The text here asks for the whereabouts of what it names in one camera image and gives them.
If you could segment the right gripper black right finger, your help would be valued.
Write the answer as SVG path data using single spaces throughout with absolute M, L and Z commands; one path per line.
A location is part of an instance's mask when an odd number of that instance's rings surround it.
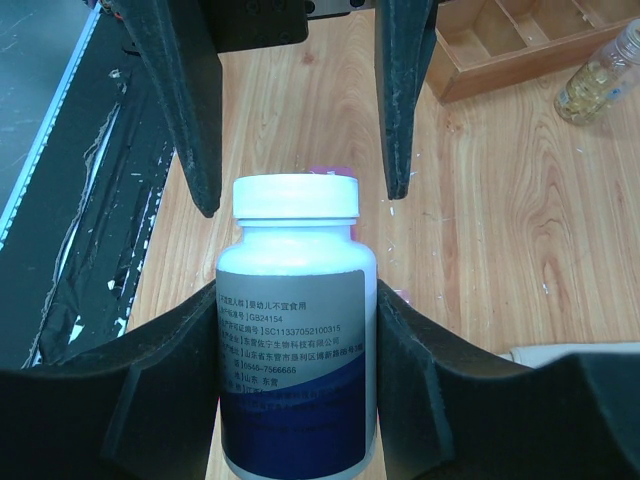
M 635 479 L 639 357 L 572 353 L 537 369 L 377 293 L 377 406 L 390 479 Z

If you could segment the white capped pill bottle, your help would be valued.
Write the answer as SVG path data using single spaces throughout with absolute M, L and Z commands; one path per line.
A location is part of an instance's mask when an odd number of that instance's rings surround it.
M 352 479 L 377 434 L 377 261 L 310 174 L 233 185 L 216 265 L 221 442 L 242 479 Z

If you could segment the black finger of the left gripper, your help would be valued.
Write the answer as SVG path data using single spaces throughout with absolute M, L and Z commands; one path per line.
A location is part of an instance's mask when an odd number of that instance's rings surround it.
M 403 199 L 409 191 L 415 110 L 437 43 L 437 9 L 435 0 L 375 3 L 374 70 L 391 200 Z

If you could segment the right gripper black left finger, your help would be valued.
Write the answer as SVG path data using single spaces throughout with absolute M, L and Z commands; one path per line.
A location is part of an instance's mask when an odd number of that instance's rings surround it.
M 58 365 L 1 373 L 4 479 L 203 479 L 220 394 L 216 285 Z

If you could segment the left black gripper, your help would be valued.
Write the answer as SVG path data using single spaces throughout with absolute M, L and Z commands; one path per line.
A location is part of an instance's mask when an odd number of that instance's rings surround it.
M 203 216 L 211 218 L 219 209 L 222 188 L 223 70 L 216 50 L 301 43 L 310 20 L 374 6 L 371 0 L 114 3 L 151 76 L 191 198 Z

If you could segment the pink weekly pill organizer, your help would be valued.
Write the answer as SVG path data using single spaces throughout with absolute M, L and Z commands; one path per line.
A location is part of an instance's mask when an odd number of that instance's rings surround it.
M 355 173 L 346 166 L 312 166 L 308 173 L 314 176 L 313 186 L 321 192 L 313 193 L 314 199 L 323 198 L 325 205 L 312 210 L 329 218 L 350 218 L 351 240 L 356 241 L 356 219 L 360 216 L 359 187 Z

